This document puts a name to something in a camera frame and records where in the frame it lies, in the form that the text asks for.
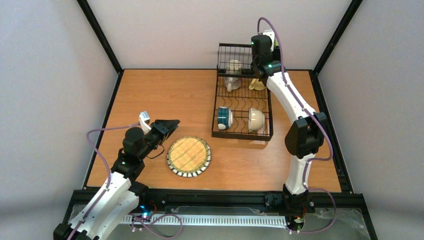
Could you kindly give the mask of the white bowl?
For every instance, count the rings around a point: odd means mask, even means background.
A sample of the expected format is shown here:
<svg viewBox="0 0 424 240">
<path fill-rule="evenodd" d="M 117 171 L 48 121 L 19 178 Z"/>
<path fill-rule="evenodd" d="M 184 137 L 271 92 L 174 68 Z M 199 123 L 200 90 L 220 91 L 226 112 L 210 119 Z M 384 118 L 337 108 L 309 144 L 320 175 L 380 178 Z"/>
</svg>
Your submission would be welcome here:
<svg viewBox="0 0 424 240">
<path fill-rule="evenodd" d="M 265 115 L 256 108 L 250 108 L 248 111 L 248 130 L 250 133 L 257 132 L 264 127 Z"/>
<path fill-rule="evenodd" d="M 217 125 L 220 131 L 229 129 L 234 121 L 233 112 L 225 106 L 218 107 Z"/>
</svg>

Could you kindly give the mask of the black wire dish rack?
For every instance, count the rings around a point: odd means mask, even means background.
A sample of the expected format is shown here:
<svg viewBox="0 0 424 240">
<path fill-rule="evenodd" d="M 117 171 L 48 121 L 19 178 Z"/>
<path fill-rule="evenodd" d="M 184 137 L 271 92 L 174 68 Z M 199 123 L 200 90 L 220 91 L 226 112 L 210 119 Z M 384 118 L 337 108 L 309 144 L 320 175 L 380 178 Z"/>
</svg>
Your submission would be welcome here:
<svg viewBox="0 0 424 240">
<path fill-rule="evenodd" d="M 252 49 L 249 44 L 220 43 L 217 51 L 216 85 L 214 112 L 212 118 L 211 136 L 223 139 L 238 139 L 250 141 L 270 141 L 273 134 L 273 113 L 271 92 L 249 90 L 249 84 L 255 74 L 251 69 Z M 226 64 L 229 60 L 241 62 L 240 88 L 228 92 L 225 86 Z M 229 129 L 218 129 L 218 108 L 228 107 L 233 113 L 233 123 Z M 262 129 L 249 132 L 249 109 L 260 110 L 265 116 Z"/>
</svg>

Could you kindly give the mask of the tall patterned ceramic cup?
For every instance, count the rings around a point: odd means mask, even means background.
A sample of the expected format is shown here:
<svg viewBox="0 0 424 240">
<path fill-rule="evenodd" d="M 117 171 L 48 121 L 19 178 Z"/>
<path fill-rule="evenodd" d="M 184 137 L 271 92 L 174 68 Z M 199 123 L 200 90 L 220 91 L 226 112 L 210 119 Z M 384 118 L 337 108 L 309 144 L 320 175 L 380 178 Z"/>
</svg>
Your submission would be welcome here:
<svg viewBox="0 0 424 240">
<path fill-rule="evenodd" d="M 225 73 L 229 75 L 226 76 L 224 80 L 226 90 L 228 92 L 232 92 L 233 90 L 239 89 L 241 86 L 241 82 L 238 75 L 242 73 L 242 63 L 239 60 L 231 59 L 225 67 Z"/>
</svg>

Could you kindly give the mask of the yellow ceramic mug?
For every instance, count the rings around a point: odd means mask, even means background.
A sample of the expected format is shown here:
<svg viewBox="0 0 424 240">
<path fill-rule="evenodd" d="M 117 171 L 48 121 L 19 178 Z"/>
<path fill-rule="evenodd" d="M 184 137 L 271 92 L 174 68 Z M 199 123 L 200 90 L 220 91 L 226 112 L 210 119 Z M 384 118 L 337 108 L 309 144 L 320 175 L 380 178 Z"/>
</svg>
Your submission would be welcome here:
<svg viewBox="0 0 424 240">
<path fill-rule="evenodd" d="M 248 86 L 248 89 L 253 91 L 263 91 L 265 90 L 267 87 L 266 85 L 264 85 L 264 83 L 262 81 L 260 81 L 258 78 L 253 78 Z"/>
</svg>

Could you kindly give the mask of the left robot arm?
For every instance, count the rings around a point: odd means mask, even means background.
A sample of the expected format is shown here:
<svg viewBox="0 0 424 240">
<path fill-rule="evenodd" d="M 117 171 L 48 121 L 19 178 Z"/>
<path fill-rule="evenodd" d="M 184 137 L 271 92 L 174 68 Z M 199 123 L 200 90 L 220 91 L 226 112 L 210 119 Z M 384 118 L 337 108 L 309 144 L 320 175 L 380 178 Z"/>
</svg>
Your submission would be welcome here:
<svg viewBox="0 0 424 240">
<path fill-rule="evenodd" d="M 68 223 L 53 231 L 55 240 L 105 240 L 125 216 L 146 199 L 148 186 L 137 181 L 144 159 L 178 128 L 177 119 L 157 119 L 126 127 L 122 148 L 107 178 L 89 203 Z"/>
</svg>

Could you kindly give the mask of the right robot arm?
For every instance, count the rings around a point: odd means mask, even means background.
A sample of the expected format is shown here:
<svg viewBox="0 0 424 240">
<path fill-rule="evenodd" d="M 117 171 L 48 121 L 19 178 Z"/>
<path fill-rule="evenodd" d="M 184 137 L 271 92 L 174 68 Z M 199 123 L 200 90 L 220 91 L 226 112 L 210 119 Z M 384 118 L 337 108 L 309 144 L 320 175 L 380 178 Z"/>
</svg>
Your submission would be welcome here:
<svg viewBox="0 0 424 240">
<path fill-rule="evenodd" d="M 300 95 L 285 72 L 283 61 L 273 54 L 274 41 L 266 34 L 251 37 L 251 68 L 256 79 L 272 92 L 284 108 L 291 127 L 284 144 L 291 155 L 287 180 L 283 185 L 282 205 L 299 208 L 307 201 L 311 162 L 327 136 L 327 116 L 316 112 Z"/>
</svg>

